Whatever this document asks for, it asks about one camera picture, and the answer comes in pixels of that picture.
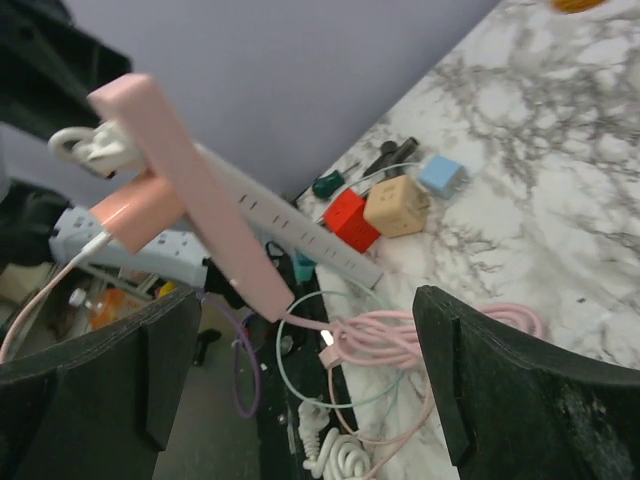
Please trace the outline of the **orange small plug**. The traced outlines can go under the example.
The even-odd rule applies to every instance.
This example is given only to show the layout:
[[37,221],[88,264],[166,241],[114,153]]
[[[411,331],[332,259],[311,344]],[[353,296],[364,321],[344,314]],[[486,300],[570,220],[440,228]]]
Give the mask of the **orange small plug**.
[[104,230],[129,253],[136,254],[186,209],[167,179],[146,171],[90,211]]

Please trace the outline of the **teal charger plug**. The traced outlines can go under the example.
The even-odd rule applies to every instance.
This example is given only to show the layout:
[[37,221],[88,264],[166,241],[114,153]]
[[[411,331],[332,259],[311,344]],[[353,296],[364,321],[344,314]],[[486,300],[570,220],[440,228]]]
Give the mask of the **teal charger plug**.
[[300,251],[296,251],[293,257],[294,276],[297,284],[303,284],[312,279],[316,262]]

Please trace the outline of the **white power strip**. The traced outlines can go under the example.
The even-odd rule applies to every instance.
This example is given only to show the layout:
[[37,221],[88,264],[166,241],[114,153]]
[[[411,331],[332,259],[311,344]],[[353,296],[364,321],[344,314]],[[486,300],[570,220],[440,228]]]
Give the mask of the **white power strip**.
[[251,226],[369,289],[381,279],[383,271],[378,265],[336,235],[208,148],[198,145],[197,149]]

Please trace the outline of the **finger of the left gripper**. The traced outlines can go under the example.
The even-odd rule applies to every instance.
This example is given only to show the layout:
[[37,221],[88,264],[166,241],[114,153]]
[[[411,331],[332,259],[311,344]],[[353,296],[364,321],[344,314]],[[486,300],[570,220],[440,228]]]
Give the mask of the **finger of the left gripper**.
[[29,135],[95,127],[95,89],[131,60],[79,29],[61,1],[1,3],[1,122]]

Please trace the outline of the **beige cube plug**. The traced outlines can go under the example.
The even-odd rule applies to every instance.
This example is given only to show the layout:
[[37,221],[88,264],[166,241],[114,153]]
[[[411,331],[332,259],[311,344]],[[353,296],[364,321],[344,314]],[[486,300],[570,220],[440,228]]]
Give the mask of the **beige cube plug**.
[[364,219],[385,238],[421,232],[430,200],[409,175],[375,184],[369,191]]

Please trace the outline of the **red cube plug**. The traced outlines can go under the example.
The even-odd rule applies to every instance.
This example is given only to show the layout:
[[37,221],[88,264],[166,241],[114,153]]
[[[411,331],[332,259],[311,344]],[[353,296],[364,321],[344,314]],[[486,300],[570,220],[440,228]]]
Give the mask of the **red cube plug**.
[[364,254],[380,233],[364,218],[366,201],[352,189],[346,189],[323,214],[326,227],[344,243]]

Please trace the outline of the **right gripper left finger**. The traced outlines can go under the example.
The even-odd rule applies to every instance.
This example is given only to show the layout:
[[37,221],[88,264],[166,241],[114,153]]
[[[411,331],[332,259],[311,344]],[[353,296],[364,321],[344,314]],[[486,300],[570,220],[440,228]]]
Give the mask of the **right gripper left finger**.
[[149,479],[193,362],[201,305],[177,289],[1,366],[4,479]]

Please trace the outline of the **pink power strip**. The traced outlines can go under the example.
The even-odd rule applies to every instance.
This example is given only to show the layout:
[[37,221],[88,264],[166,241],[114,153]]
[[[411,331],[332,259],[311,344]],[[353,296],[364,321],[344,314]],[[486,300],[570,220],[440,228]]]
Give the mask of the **pink power strip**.
[[145,172],[169,181],[186,209],[183,215],[246,303],[269,321],[283,317],[292,292],[155,80],[126,74],[90,93],[88,101],[133,141]]

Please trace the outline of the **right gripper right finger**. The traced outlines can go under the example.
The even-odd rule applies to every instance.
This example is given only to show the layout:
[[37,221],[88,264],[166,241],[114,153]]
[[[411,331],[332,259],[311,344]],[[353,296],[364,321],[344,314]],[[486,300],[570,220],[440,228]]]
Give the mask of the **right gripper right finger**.
[[462,479],[636,479],[639,373],[501,324],[435,286],[413,316]]

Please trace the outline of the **light blue small plug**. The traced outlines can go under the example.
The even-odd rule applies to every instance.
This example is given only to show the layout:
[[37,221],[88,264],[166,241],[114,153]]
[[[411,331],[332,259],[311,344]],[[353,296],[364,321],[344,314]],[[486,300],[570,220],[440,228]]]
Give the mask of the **light blue small plug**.
[[467,169],[444,156],[432,157],[420,170],[417,181],[431,193],[450,199],[469,181]]

